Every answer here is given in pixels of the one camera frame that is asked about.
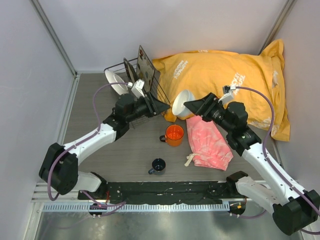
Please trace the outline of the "orange glass mug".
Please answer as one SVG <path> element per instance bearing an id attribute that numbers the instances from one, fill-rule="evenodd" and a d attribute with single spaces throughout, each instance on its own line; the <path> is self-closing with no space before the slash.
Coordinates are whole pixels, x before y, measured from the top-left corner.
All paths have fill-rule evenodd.
<path id="1" fill-rule="evenodd" d="M 167 143 L 171 147 L 179 146 L 184 137 L 184 129 L 177 124 L 172 124 L 167 127 L 165 134 L 159 137 L 159 140 L 163 143 Z"/>

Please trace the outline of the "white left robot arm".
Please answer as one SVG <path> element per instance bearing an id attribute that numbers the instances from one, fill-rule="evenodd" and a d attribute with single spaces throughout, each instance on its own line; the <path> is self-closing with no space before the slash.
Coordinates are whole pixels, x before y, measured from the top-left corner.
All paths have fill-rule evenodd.
<path id="1" fill-rule="evenodd" d="M 48 190 L 54 189 L 60 195 L 76 190 L 102 199 L 107 192 L 106 180 L 97 173 L 79 171 L 79 165 L 100 148 L 120 139 L 130 129 L 130 122 L 141 117 L 152 118 L 169 108 L 169 104 L 149 92 L 137 99 L 129 93 L 122 94 L 112 113 L 95 130 L 70 143 L 50 145 L 39 177 L 47 183 Z"/>

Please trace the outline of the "green rimmed white plate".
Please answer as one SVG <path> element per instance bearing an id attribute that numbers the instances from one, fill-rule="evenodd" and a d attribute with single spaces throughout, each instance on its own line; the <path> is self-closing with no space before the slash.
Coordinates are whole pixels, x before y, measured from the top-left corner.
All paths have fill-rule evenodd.
<path id="1" fill-rule="evenodd" d="M 111 84 L 111 87 L 118 95 L 129 93 L 128 83 L 125 82 L 119 75 L 107 69 L 104 71 L 104 74 L 107 82 Z"/>

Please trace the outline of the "white bowl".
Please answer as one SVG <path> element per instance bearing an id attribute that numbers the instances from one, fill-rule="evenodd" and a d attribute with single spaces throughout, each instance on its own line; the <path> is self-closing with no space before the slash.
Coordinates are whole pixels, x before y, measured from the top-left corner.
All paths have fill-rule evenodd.
<path id="1" fill-rule="evenodd" d="M 172 105 L 172 114 L 181 120 L 185 120 L 193 113 L 184 105 L 185 102 L 194 101 L 195 96 L 187 89 L 181 91 L 175 98 Z"/>

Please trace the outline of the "square floral plate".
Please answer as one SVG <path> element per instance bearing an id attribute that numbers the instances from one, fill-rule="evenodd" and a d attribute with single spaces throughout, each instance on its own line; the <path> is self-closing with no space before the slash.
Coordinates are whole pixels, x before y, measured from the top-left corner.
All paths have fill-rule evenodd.
<path id="1" fill-rule="evenodd" d="M 141 45 L 138 48 L 136 74 L 138 79 L 144 81 L 144 90 L 149 92 L 152 87 L 155 68 Z"/>

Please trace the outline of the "brown checkered rim plate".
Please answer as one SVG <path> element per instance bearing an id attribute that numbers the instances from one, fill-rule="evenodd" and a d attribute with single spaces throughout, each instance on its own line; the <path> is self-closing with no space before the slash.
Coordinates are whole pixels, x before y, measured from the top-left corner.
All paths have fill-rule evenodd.
<path id="1" fill-rule="evenodd" d="M 138 75 L 133 67 L 133 65 L 124 57 L 123 64 L 126 70 L 126 74 L 132 83 L 135 83 L 138 80 Z"/>

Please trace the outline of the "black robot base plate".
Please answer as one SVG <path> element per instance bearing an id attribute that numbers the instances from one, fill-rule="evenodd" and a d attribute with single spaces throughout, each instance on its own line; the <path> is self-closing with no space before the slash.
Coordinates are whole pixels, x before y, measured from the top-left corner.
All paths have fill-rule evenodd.
<path id="1" fill-rule="evenodd" d="M 225 181 L 108 182 L 88 194 L 95 200 L 128 205 L 220 204 L 223 199 L 245 197 Z"/>

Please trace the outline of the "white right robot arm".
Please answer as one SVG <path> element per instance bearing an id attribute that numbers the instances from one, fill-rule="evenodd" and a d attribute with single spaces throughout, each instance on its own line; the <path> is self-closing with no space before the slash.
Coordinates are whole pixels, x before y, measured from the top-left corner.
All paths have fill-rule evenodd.
<path id="1" fill-rule="evenodd" d="M 269 154 L 262 140 L 248 126 L 245 105 L 233 101 L 224 107 L 213 93 L 202 99 L 186 101 L 184 106 L 206 122 L 214 122 L 227 132 L 228 145 L 250 163 L 269 187 L 257 184 L 244 172 L 232 175 L 226 193 L 233 198 L 246 196 L 272 215 L 274 223 L 286 235 L 317 221 L 320 196 L 307 191 L 290 177 Z"/>

